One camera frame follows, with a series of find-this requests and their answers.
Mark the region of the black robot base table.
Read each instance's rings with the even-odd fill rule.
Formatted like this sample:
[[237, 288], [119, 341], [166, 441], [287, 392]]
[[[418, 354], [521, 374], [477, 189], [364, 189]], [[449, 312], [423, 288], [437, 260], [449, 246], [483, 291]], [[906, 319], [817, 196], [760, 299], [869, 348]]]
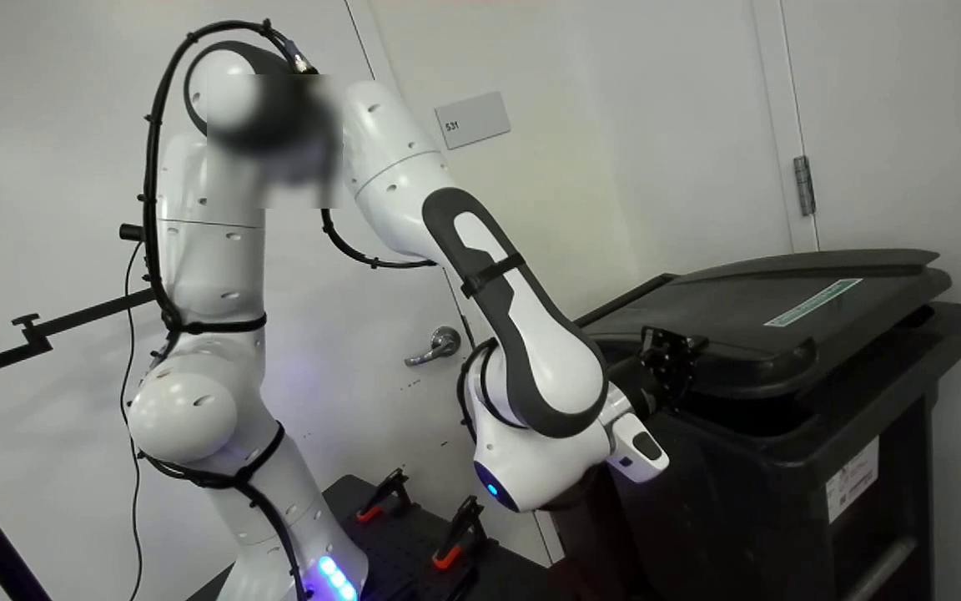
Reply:
[[429, 554], [449, 522], [410, 501], [401, 515], [356, 526], [353, 510], [378, 483], [353, 476], [319, 490], [310, 477], [270, 472], [189, 481], [214, 493], [237, 557], [204, 589], [208, 601], [575, 601], [562, 584], [489, 535], [449, 570]]

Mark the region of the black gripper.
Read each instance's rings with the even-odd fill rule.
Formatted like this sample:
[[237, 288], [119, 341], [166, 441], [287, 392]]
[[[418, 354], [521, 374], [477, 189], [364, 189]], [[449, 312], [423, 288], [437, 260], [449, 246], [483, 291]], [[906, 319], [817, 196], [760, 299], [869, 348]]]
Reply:
[[693, 369], [705, 348], [707, 348], [705, 338], [688, 338], [660, 327], [641, 331], [638, 392], [650, 413], [676, 409], [689, 394]]

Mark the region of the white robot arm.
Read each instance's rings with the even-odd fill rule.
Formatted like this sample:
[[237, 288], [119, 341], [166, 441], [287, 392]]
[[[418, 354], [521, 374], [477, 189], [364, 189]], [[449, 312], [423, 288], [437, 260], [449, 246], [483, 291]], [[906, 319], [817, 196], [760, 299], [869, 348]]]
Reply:
[[140, 245], [166, 345], [125, 426], [144, 460], [214, 493], [237, 542], [218, 601], [356, 601], [373, 576], [264, 406], [277, 189], [353, 200], [388, 246], [379, 270], [418, 270], [477, 312], [488, 341], [469, 352], [456, 401], [488, 498], [536, 510], [600, 466], [635, 483], [671, 469], [596, 345], [391, 86], [330, 92], [280, 30], [218, 19], [179, 42], [152, 105], [179, 106], [188, 126], [146, 121]]

